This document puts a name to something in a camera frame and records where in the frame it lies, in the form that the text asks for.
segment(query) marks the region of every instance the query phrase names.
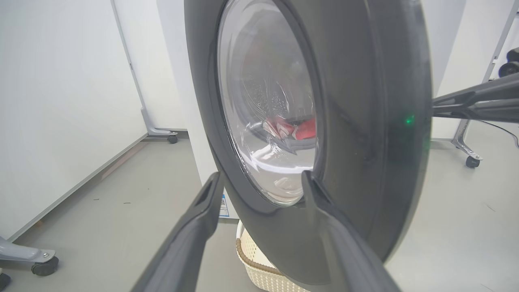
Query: white wicker basket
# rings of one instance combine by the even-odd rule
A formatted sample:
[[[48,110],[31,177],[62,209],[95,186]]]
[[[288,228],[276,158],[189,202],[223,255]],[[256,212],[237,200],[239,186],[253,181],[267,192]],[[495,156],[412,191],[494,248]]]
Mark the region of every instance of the white wicker basket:
[[[254,243],[241,221],[236,231],[236,252],[258,288],[269,292],[308,292],[283,276]]]

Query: gray floor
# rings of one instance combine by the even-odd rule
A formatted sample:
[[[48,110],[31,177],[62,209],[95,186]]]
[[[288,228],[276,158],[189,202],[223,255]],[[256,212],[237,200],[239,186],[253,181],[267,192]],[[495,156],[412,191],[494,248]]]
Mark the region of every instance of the gray floor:
[[[509,129],[519,135],[517,125]],[[479,122],[471,126],[467,142],[485,158],[477,169],[466,168],[466,156],[449,143],[431,146],[417,213],[402,247],[388,263],[404,291],[462,291],[471,285],[470,291],[488,291],[484,285],[503,292],[519,287],[516,277],[507,276],[518,271],[512,262],[519,261],[518,253],[512,252],[519,241],[519,217],[514,211],[514,206],[519,205],[519,150],[512,136]],[[0,261],[0,267],[12,278],[6,291],[131,289],[201,187],[189,140],[180,139],[177,144],[145,142],[140,146],[144,147],[113,173],[81,188],[17,240],[18,244],[55,249],[60,266],[55,274],[38,277],[31,274],[30,264]],[[470,220],[478,225],[461,225],[470,220],[455,219],[457,214],[473,216]],[[220,221],[206,245],[197,291],[260,291],[236,256],[235,233],[235,220]],[[513,244],[497,246],[492,241],[503,236]],[[417,238],[434,244],[417,245]],[[478,245],[467,247],[466,242]],[[447,245],[460,245],[467,252],[445,254],[441,248]],[[476,271],[478,282],[473,280],[466,266],[477,266],[473,259],[478,254],[500,250],[510,259],[497,265],[498,272]],[[444,273],[417,276],[417,271],[431,273],[427,270],[430,262],[419,267],[412,262],[424,255],[443,262],[447,266]],[[456,282],[451,277],[452,269],[469,283],[461,288],[452,285]],[[489,273],[491,279],[485,278]],[[501,275],[508,277],[508,282],[499,282]],[[417,289],[424,283],[429,289]]]
[[[188,139],[144,146],[96,185],[86,185],[16,243],[55,249],[58,271],[31,273],[31,264],[0,261],[11,291],[129,291],[201,188]],[[237,220],[221,222],[207,244],[198,291],[253,291],[236,256]]]

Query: laundry inside drum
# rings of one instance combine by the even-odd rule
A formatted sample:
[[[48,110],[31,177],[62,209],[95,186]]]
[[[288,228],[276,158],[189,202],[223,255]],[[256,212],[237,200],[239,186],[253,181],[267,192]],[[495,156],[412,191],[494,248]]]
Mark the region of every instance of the laundry inside drum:
[[[267,198],[292,205],[316,150],[313,93],[301,48],[272,1],[231,1],[218,40],[225,118],[244,172]]]

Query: metal stand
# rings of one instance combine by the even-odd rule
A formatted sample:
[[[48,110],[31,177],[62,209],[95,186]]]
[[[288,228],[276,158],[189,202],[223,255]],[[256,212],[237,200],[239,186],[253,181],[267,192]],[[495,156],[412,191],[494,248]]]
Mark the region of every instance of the metal stand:
[[[59,259],[55,254],[54,250],[16,245],[0,237],[0,260],[34,262],[31,271],[38,276],[48,276],[56,271]]]
[[[467,132],[467,127],[469,126],[470,120],[461,120],[458,126],[458,130],[456,131],[456,136],[451,141],[456,148],[460,149],[461,151],[465,152],[467,157],[466,165],[468,167],[474,168],[478,167],[480,165],[480,161],[483,160],[481,156],[479,156],[477,153],[472,151],[466,144],[465,144],[465,133]]]
[[[146,109],[146,104],[144,103],[144,99],[142,97],[141,88],[139,86],[139,82],[137,81],[137,76],[135,75],[135,72],[133,70],[133,66],[131,64],[130,53],[128,52],[128,47],[126,46],[125,36],[122,33],[121,21],[119,20],[119,15],[117,14],[117,7],[115,7],[115,1],[111,0],[111,3],[112,3],[112,10],[114,11],[115,22],[117,23],[117,28],[119,29],[119,35],[121,36],[122,46],[125,49],[126,59],[128,60],[128,64],[130,65],[130,71],[131,71],[131,75],[133,77],[133,82],[135,83],[135,87],[137,89],[137,93],[139,94],[139,99],[141,100],[142,118],[144,119],[144,124],[146,125],[146,129],[148,130],[148,134],[151,135],[151,136],[170,136],[168,138],[168,141],[170,141],[170,139],[171,140],[175,140],[176,137],[174,137],[174,136],[177,134],[176,132],[157,129],[153,125],[152,120],[149,118],[148,110]]]

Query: white wall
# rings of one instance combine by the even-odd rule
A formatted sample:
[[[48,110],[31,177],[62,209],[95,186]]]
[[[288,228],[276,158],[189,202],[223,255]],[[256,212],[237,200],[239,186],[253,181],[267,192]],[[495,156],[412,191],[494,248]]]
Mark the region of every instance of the white wall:
[[[146,134],[108,0],[0,1],[0,236]]]
[[[483,82],[513,2],[467,1],[438,96]],[[452,139],[458,125],[458,119],[434,118],[432,137]]]
[[[157,0],[157,7],[180,102],[186,116],[186,126],[189,131],[198,174],[202,184],[204,184],[209,176],[218,169],[209,148],[191,76],[184,22],[184,0]],[[226,200],[226,204],[229,217],[238,218],[232,202]]]
[[[442,82],[467,0],[422,0],[431,53],[433,97]]]
[[[115,0],[122,32],[155,128],[185,130],[155,0]]]

